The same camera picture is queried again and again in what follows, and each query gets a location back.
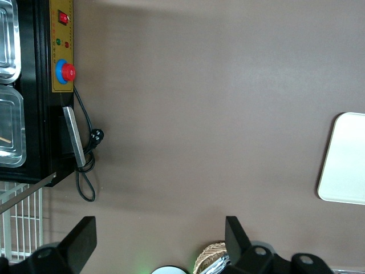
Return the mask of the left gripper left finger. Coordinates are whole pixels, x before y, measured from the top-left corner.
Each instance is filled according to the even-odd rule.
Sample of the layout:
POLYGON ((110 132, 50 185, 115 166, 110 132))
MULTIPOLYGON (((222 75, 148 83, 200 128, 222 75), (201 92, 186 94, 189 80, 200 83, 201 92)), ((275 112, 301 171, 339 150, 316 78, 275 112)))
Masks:
POLYGON ((1 257, 1 273, 81 273, 96 246, 96 218, 86 216, 60 243, 43 246, 20 263, 1 257))

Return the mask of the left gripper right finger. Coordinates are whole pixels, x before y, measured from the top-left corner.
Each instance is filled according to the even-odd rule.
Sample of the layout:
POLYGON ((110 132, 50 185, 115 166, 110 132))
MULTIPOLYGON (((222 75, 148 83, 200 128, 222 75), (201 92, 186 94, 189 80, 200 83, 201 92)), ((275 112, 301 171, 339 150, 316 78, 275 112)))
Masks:
POLYGON ((296 253, 288 261, 263 245, 254 245, 235 216, 226 217, 225 245, 230 258, 225 273, 333 273, 318 256, 296 253))

